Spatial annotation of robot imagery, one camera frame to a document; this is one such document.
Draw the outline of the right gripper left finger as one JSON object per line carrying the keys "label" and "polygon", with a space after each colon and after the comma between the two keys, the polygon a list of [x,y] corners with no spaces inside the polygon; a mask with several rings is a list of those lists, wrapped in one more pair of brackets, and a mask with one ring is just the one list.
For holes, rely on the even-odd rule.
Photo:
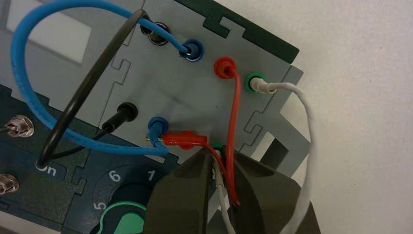
{"label": "right gripper left finger", "polygon": [[200,149],[154,187],[145,234],[204,234],[207,229],[213,154]]}

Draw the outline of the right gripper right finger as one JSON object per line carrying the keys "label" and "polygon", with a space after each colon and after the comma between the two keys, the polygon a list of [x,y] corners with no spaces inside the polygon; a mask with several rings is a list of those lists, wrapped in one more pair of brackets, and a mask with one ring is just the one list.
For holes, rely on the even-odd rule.
{"label": "right gripper right finger", "polygon": [[234,181],[239,206],[233,208],[238,234],[278,234],[292,217],[300,192],[293,179],[238,151]]}

